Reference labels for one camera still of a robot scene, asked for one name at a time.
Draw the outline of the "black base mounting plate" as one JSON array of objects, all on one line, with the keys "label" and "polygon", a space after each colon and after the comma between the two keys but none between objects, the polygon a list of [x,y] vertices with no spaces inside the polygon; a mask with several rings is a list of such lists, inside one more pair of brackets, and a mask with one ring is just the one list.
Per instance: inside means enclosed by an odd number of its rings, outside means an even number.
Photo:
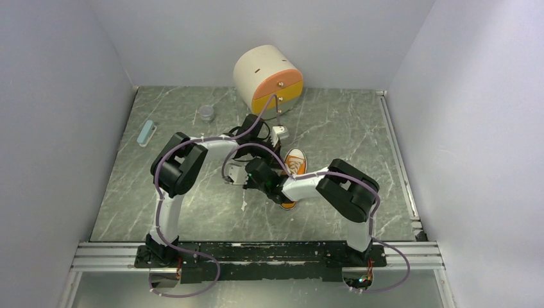
[{"label": "black base mounting plate", "polygon": [[184,241],[178,247],[141,245],[133,265],[153,273],[170,269],[180,276],[180,283],[195,284],[214,279],[344,282],[346,268],[382,268],[387,264],[383,246],[371,244],[359,252],[346,241]]}]

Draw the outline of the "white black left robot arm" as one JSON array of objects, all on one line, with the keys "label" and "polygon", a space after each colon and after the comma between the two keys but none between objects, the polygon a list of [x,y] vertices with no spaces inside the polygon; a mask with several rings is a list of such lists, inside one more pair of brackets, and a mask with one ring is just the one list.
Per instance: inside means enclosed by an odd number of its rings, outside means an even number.
[{"label": "white black left robot arm", "polygon": [[247,115],[243,124],[212,137],[189,137],[176,132],[151,166],[157,205],[145,247],[160,266],[175,263],[180,251],[178,220],[184,196],[192,189],[203,165],[211,160],[229,163],[240,157],[274,161],[281,148],[283,126],[269,126]]}]

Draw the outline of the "round cream drawer cabinet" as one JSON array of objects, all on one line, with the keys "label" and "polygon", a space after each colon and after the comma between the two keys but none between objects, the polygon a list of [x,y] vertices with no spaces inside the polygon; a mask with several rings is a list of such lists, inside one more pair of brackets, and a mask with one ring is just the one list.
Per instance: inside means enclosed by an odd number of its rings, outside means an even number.
[{"label": "round cream drawer cabinet", "polygon": [[233,71],[235,88],[250,112],[270,120],[276,110],[294,107],[303,91],[303,75],[275,46],[262,45],[245,52]]}]

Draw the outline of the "light blue eraser block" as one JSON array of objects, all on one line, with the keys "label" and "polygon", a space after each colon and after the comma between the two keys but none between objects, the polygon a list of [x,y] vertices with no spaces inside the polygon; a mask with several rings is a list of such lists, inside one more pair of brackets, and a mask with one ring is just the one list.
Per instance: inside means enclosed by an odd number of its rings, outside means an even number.
[{"label": "light blue eraser block", "polygon": [[137,137],[137,144],[145,148],[157,130],[157,125],[152,120],[147,120]]}]

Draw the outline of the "orange canvas sneaker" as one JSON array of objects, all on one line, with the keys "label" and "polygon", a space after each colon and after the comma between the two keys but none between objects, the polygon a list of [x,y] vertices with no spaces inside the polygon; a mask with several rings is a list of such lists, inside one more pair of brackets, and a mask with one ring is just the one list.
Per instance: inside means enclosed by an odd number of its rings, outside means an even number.
[{"label": "orange canvas sneaker", "polygon": [[292,175],[302,175],[307,170],[307,157],[299,148],[289,150],[285,156],[284,164]]}]

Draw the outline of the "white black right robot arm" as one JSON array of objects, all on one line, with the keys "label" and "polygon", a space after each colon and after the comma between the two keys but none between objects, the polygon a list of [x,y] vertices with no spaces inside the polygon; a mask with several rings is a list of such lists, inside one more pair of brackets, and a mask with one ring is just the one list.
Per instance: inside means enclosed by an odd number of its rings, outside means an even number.
[{"label": "white black right robot arm", "polygon": [[280,174],[255,158],[245,172],[246,187],[259,190],[276,204],[290,206],[309,198],[326,200],[348,222],[348,261],[360,266],[370,258],[373,217],[381,202],[380,186],[372,177],[338,158],[322,170],[300,175]]}]

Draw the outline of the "aluminium rail frame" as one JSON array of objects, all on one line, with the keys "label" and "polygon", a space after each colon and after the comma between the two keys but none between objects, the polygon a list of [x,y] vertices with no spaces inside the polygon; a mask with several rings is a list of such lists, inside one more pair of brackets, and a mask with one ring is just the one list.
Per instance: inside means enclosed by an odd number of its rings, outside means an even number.
[{"label": "aluminium rail frame", "polygon": [[[394,157],[403,183],[403,192],[409,205],[412,227],[416,233],[414,241],[381,242],[373,240],[373,244],[384,247],[386,266],[377,268],[346,268],[343,275],[346,280],[344,287],[350,291],[364,293],[383,293],[384,287],[372,288],[372,274],[377,270],[403,271],[402,282],[407,282],[409,275],[415,271],[431,271],[436,280],[439,298],[443,307],[454,307],[455,300],[449,286],[446,269],[437,243],[427,240],[421,225],[418,211],[412,197],[411,187],[405,171],[400,150],[395,148]],[[81,243],[69,272],[69,279],[60,300],[60,307],[71,307],[77,295],[81,278],[84,273],[145,273],[148,275],[149,291],[157,296],[165,296],[167,284],[181,284],[180,276],[174,275],[171,269],[162,269],[158,273],[150,269],[135,268],[133,263],[140,243]],[[249,280],[249,281],[279,281],[279,280]]]}]

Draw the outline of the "small clear round jar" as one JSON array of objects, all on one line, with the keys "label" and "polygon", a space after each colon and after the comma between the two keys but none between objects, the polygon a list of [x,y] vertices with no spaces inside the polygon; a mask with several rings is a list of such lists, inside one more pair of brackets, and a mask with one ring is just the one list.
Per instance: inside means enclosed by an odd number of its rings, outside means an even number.
[{"label": "small clear round jar", "polygon": [[202,105],[198,109],[201,120],[205,123],[211,123],[215,118],[215,112],[212,105]]}]

